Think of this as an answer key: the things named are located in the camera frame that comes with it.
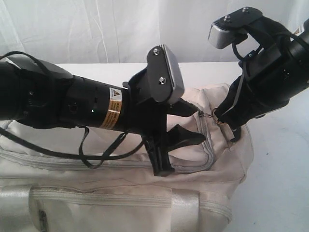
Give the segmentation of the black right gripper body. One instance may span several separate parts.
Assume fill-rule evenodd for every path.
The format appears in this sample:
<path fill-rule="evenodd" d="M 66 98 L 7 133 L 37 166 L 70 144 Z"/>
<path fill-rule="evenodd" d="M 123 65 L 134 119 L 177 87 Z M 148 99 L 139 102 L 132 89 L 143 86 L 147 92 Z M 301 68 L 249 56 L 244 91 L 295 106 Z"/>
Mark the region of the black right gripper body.
<path fill-rule="evenodd" d="M 295 35 L 265 16 L 246 27 L 263 48 L 246 65 L 247 118 L 282 108 L 309 87 L 309 22 L 299 29 Z"/>

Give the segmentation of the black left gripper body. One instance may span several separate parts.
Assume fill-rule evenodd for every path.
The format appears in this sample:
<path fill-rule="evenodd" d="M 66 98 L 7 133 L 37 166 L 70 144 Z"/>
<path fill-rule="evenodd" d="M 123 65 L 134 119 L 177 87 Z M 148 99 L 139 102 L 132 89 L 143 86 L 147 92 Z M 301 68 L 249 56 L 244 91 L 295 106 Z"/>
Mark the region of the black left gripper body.
<path fill-rule="evenodd" d="M 123 86 L 130 95 L 127 127 L 130 133 L 141 136 L 154 176 L 174 173 L 167 146 L 167 107 L 151 96 L 147 70 L 138 72 Z"/>

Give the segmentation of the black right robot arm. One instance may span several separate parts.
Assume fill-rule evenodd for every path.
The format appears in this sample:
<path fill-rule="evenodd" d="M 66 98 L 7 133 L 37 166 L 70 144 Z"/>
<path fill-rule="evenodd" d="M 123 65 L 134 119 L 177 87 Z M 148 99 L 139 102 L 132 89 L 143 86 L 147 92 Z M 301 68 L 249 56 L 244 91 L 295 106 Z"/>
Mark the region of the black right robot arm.
<path fill-rule="evenodd" d="M 239 61 L 242 74 L 214 111 L 220 122 L 235 129 L 285 107 L 309 87 L 309 22 L 302 27 L 298 35 L 276 32 L 269 48 L 259 46 Z"/>

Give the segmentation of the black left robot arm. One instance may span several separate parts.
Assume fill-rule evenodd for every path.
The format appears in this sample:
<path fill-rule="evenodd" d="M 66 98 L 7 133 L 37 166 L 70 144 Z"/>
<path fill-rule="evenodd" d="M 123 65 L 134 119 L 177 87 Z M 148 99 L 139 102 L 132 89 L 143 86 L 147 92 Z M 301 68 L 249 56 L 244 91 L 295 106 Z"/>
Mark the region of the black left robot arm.
<path fill-rule="evenodd" d="M 141 136 L 154 175 L 174 172 L 169 152 L 198 145 L 205 136 L 180 125 L 167 129 L 167 116 L 189 117 L 198 108 L 185 101 L 179 64 L 165 46 L 152 48 L 146 67 L 121 87 L 76 76 L 52 63 L 27 53 L 11 51 L 0 58 L 0 118 L 16 120 L 35 129 L 103 128 L 120 135 L 100 156 L 51 151 L 1 130 L 4 137 L 31 150 L 52 157 L 80 160 L 90 169 L 107 160 L 134 154 L 114 151 L 129 133 Z"/>

